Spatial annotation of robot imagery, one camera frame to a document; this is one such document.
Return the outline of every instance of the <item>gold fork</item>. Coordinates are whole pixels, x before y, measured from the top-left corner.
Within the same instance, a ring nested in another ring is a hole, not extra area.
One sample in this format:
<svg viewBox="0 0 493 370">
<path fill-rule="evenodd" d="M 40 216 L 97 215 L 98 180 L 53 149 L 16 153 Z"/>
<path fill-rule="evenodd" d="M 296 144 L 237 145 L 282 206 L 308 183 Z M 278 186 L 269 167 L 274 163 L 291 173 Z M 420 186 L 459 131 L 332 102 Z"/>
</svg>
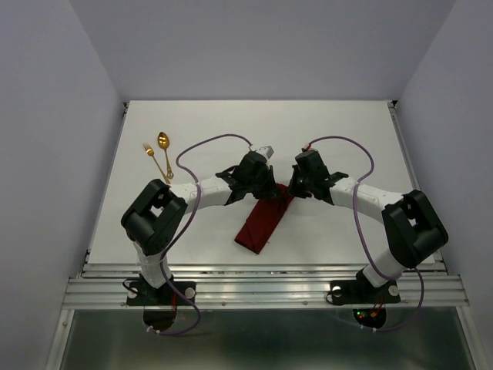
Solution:
<svg viewBox="0 0 493 370">
<path fill-rule="evenodd" d="M 151 156 L 154 159 L 154 162 L 156 163 L 157 168 L 159 168 L 159 171 L 161 171 L 161 174 L 163 175 L 164 180 L 166 181 L 166 183 L 170 183 L 168 177 L 164 174 L 163 169 L 161 168 L 161 166 L 159 165 L 159 163 L 157 163 L 157 160 L 154 157 L 154 149 L 150 146 L 149 143 L 143 143 L 143 145 L 144 145 L 144 149 L 146 150 L 147 155 L 148 156 Z"/>
</svg>

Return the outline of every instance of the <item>cable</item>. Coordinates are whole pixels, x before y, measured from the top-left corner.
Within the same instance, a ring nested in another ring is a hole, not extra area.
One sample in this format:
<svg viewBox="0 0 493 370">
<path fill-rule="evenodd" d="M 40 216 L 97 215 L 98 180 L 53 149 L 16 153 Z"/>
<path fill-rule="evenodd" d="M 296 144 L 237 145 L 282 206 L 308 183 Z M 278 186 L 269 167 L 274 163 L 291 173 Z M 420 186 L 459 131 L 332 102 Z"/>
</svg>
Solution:
<svg viewBox="0 0 493 370">
<path fill-rule="evenodd" d="M 364 151 L 364 153 L 367 155 L 368 159 L 370 160 L 370 170 L 368 172 L 366 172 L 362 177 L 360 177 L 359 179 L 357 179 L 356 185 L 354 186 L 354 189 L 353 189 L 353 215 L 354 215 L 354 223 L 356 224 L 357 234 L 360 237 L 361 245 L 363 246 L 364 253 L 367 256 L 368 262 L 370 262 L 371 267 L 375 270 L 375 272 L 377 274 L 379 274 L 385 280 L 394 280 L 393 277 L 390 277 L 390 276 L 387 276 L 387 275 L 383 274 L 378 269 L 378 267 L 375 264 L 373 258 L 371 257 L 370 251 L 368 250 L 367 242 L 364 239 L 363 231 L 361 230 L 360 218 L 359 218 L 358 213 L 357 213 L 357 190 L 360 187 L 361 181 L 363 181 L 364 179 L 366 179 L 367 177 L 369 177 L 373 173 L 373 171 L 375 169 L 374 159 L 371 156 L 371 154 L 368 151 L 368 149 L 366 149 L 364 146 L 362 146 L 361 144 L 359 144 L 359 142 L 357 142 L 355 140 L 352 140 L 349 137 L 345 137 L 345 136 L 333 135 L 333 136 L 322 136 L 322 137 L 319 137 L 319 138 L 317 138 L 315 140 L 312 140 L 312 141 L 310 141 L 308 143 L 307 150 L 309 150 L 313 144 L 318 143 L 319 141 L 329 140 L 329 139 L 344 140 L 344 141 L 347 141 L 349 143 L 352 143 L 352 144 L 356 145 L 358 148 L 360 148 L 361 150 Z M 397 329 L 402 328 L 403 326 L 409 324 L 409 322 L 412 321 L 416 317 L 416 314 L 419 312 L 419 310 L 421 309 L 421 306 L 423 305 L 423 300 L 424 300 L 424 280 L 423 280 L 423 275 L 421 275 L 421 272 L 418 270 L 417 267 L 414 269 L 414 271 L 416 272 L 416 274 L 418 274 L 418 277 L 419 277 L 419 280 L 420 280 L 420 283 L 421 283 L 421 296 L 420 296 L 420 300 L 418 302 L 418 306 L 416 307 L 416 310 L 414 311 L 414 313 L 409 318 L 407 318 L 406 320 L 402 321 L 399 325 L 395 325 L 395 326 L 393 326 L 391 328 L 383 328 L 383 329 L 382 328 L 381 329 L 369 328 L 369 329 L 376 330 L 376 331 L 393 331 L 393 330 L 397 330 Z"/>
<path fill-rule="evenodd" d="M 192 145 L 190 148 L 187 148 L 185 149 L 183 152 L 181 152 L 178 157 L 176 158 L 176 166 L 179 167 L 180 169 L 182 170 L 185 170 L 192 178 L 193 178 L 193 181 L 196 183 L 196 186 L 197 186 L 197 198 L 196 198 L 196 201 L 195 201 L 195 204 L 193 205 L 193 209 L 192 209 L 192 213 L 190 214 L 190 217 L 189 219 L 187 220 L 186 224 L 183 226 L 183 228 L 179 231 L 179 233 L 174 237 L 174 239 L 171 241 L 171 243 L 169 243 L 169 245 L 163 250 L 163 252 L 161 253 L 161 257 L 160 257 L 160 260 L 159 261 L 159 268 L 161 269 L 161 272 L 163 273 L 163 277 L 164 277 L 164 280 L 166 281 L 166 283 L 169 285 L 169 287 L 175 292 L 175 294 L 182 298 L 182 300 L 187 303 L 188 305 L 192 306 L 193 309 L 196 311 L 197 313 L 197 319 L 196 321 L 191 324 L 188 328 L 185 328 L 183 330 L 179 330 L 179 331 L 172 331 L 172 332 L 167 332 L 167 331 L 157 331 L 155 330 L 154 328 L 151 328 L 151 327 L 147 327 L 147 330 L 148 331 L 152 331 L 158 335 L 165 335 L 165 336 L 171 336 L 171 335 L 181 335 L 181 334 L 185 334 L 187 333 L 188 331 L 194 329 L 199 323 L 200 323 L 200 320 L 202 319 L 202 316 L 200 314 L 200 309 L 196 306 L 196 304 L 191 301 L 190 299 L 188 299 L 184 294 L 182 294 L 181 291 L 179 291 L 175 285 L 171 282 L 171 280 L 168 278 L 168 276 L 166 275 L 166 272 L 164 271 L 164 266 L 163 266 L 163 261 L 164 261 L 164 258 L 166 257 L 166 254 L 168 253 L 168 251 L 171 249 L 171 247 L 173 245 L 175 245 L 175 243 L 182 237 L 182 235 L 185 233 L 186 229 L 188 229 L 188 227 L 190 226 L 190 224 L 192 223 L 192 220 L 193 218 L 195 217 L 198 209 L 199 209 L 199 203 L 200 203 L 200 197 L 202 196 L 202 189 L 200 188 L 200 182 L 199 182 L 199 179 L 198 177 L 195 175 L 194 172 L 192 172 L 192 170 L 186 166 L 183 166 L 182 164 L 180 164 L 179 160 L 181 159 L 181 157 L 188 153 L 190 150 L 192 149 L 195 149 L 197 148 L 198 146 L 201 146 L 205 143 L 210 143 L 211 141 L 214 141 L 214 140 L 218 140 L 218 139 L 222 139 L 224 137 L 236 137 L 238 139 L 242 139 L 244 140 L 246 143 L 248 143 L 248 147 L 252 146 L 252 143 L 244 136 L 241 136 L 241 135 L 236 135 L 235 133 L 224 133 L 223 135 L 218 135 L 218 136 L 215 136 L 215 137 L 211 137 L 210 139 L 207 139 L 207 140 L 204 140 L 204 141 L 201 141 L 200 143 L 197 143 L 197 144 L 194 144 Z"/>
</svg>

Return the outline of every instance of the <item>metal bar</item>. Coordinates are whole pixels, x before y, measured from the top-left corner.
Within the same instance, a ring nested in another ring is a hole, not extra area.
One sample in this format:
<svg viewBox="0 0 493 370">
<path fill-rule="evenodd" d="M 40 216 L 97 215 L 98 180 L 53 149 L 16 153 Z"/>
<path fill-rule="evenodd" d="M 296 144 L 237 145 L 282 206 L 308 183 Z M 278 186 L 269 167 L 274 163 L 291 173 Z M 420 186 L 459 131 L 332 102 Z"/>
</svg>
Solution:
<svg viewBox="0 0 493 370">
<path fill-rule="evenodd" d="M 482 370 L 489 368 L 485 348 L 481 342 L 478 328 L 472 318 L 471 307 L 457 307 L 457 313 L 476 369 Z"/>
<path fill-rule="evenodd" d="M 74 318 L 74 310 L 62 309 L 59 322 L 56 325 L 55 336 L 53 337 L 52 347 L 49 350 L 46 370 L 60 369 L 62 366 L 63 354 L 67 341 L 69 340 L 70 327 Z"/>
<path fill-rule="evenodd" d="M 339 274 L 346 272 L 355 275 L 366 264 L 172 264 L 171 270 L 175 274 L 195 273 L 195 274 L 309 274 L 327 272 L 329 274 Z M 420 270 L 424 273 L 445 272 L 445 265 L 442 262 L 433 264 L 422 264 Z M 129 274 L 138 274 L 140 266 L 137 264 L 86 264 L 82 277 L 84 278 L 125 278 Z"/>
<path fill-rule="evenodd" d="M 256 277 L 240 275 L 234 278 L 235 275 L 225 277 L 221 274 L 219 276 L 203 274 L 197 281 L 196 303 L 203 310 L 337 308 L 325 301 L 325 294 L 330 290 L 330 281 L 352 278 L 347 274 L 339 276 L 310 274 L 310 276 L 284 279 L 281 275 L 269 273 L 258 274 Z M 178 281 L 188 280 L 191 277 L 188 274 L 175 274 L 175 279 Z M 123 280 L 72 279 L 67 286 L 63 307 L 78 310 L 142 309 L 126 306 Z M 393 307 L 415 306 L 421 293 L 418 278 L 412 275 L 404 276 L 397 282 L 397 285 L 401 291 L 402 302 Z M 425 277 L 425 285 L 425 307 L 468 305 L 459 277 L 429 275 Z M 146 309 L 167 309 L 167 307 Z"/>
</svg>

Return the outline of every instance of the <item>glass panel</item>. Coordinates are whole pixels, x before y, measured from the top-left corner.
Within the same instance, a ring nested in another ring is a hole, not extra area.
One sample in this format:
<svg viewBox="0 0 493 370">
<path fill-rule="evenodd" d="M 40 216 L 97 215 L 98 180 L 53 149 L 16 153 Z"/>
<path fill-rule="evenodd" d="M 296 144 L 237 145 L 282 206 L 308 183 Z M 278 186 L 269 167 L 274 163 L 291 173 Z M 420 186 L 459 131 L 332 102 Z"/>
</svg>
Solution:
<svg viewBox="0 0 493 370">
<path fill-rule="evenodd" d="M 388 326 L 411 309 L 391 309 Z M 182 325 L 193 311 L 179 314 Z M 203 312 L 182 337 L 146 333 L 141 311 L 79 311 L 64 369 L 469 369 L 471 356 L 454 308 L 424 308 L 405 328 L 371 333 L 351 310 Z"/>
</svg>

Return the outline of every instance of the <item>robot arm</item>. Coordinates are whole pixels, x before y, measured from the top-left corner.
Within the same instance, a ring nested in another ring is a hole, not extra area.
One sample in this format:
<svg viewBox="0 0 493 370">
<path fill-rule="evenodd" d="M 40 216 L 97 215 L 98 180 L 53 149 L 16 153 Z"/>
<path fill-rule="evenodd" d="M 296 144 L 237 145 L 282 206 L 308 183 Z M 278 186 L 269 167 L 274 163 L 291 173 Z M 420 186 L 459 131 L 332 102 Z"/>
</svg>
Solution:
<svg viewBox="0 0 493 370">
<path fill-rule="evenodd" d="M 289 192 L 295 197 L 315 197 L 334 206 L 353 209 L 353 193 L 357 181 L 345 173 L 330 174 L 316 150 L 296 156 Z M 419 190 L 408 194 L 392 193 L 368 185 L 360 185 L 357 210 L 385 227 L 389 249 L 374 265 L 387 277 L 397 279 L 404 270 L 417 267 L 448 241 L 448 234 L 429 200 Z M 333 296 L 334 304 L 371 303 L 389 284 L 369 264 L 357 273 L 355 281 L 333 281 L 342 292 Z"/>
<path fill-rule="evenodd" d="M 122 217 L 122 226 L 133 242 L 142 265 L 142 276 L 152 288 L 160 288 L 171 272 L 166 263 L 166 248 L 183 216 L 192 211 L 197 198 L 197 185 L 201 197 L 199 209 L 226 206 L 242 200 L 252 193 L 257 198 L 279 197 L 269 158 L 272 147 L 264 146 L 247 153 L 240 164 L 232 166 L 199 184 L 166 185 L 153 180 L 144 188 Z"/>
</svg>

